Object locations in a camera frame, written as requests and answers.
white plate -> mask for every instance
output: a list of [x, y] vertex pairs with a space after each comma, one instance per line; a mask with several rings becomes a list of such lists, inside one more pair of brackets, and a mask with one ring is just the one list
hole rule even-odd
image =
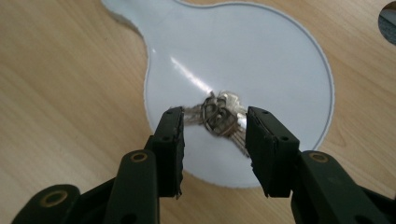
[[[133, 23], [148, 48], [145, 103], [154, 131], [171, 106], [196, 105], [210, 91], [239, 94], [243, 106], [271, 111], [301, 141], [317, 149], [334, 104], [332, 73], [318, 43], [284, 13], [250, 3], [198, 7], [178, 1], [104, 0]], [[229, 140], [204, 127], [185, 128], [184, 168], [220, 186], [259, 186]]]

wooden table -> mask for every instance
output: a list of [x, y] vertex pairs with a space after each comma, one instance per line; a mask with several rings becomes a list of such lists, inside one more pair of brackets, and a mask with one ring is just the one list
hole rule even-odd
[[[377, 27], [390, 1], [256, 2], [299, 21], [329, 59], [335, 111], [320, 150], [358, 184], [393, 198], [396, 46]], [[99, 0], [0, 1], [0, 223], [48, 186], [85, 192], [105, 182], [122, 155], [145, 145], [146, 68], [141, 36]], [[290, 199], [184, 176], [183, 196], [161, 199], [162, 223], [293, 222]]]

black object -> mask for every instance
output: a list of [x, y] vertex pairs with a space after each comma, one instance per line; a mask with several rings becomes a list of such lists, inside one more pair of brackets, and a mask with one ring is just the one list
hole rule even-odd
[[[356, 185], [323, 152], [299, 140], [270, 112], [250, 107], [246, 147], [268, 197], [289, 197], [296, 223], [396, 223], [396, 202]], [[116, 178], [82, 195], [56, 185], [37, 193], [13, 223], [159, 223], [159, 197], [181, 195], [183, 111], [165, 113], [144, 150], [126, 154]]]
[[289, 197], [296, 223], [395, 223], [396, 202], [350, 178], [330, 155], [300, 152], [299, 141], [268, 111], [247, 111], [246, 147], [265, 195]]
[[163, 113], [144, 150], [122, 158], [114, 179], [82, 195], [71, 185], [44, 189], [12, 223], [159, 223], [159, 197], [181, 195], [183, 156], [183, 110], [176, 107]]

key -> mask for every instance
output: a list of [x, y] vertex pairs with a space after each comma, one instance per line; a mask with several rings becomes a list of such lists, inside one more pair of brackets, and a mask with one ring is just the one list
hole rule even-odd
[[202, 105], [193, 107], [183, 107], [184, 109], [184, 125], [203, 124], [202, 119]]
[[242, 154], [249, 158], [245, 148], [246, 113], [236, 94], [221, 91], [216, 97], [210, 92], [210, 96], [203, 104], [184, 107], [184, 123], [185, 125], [204, 124], [205, 128], [215, 136], [226, 137], [233, 141]]

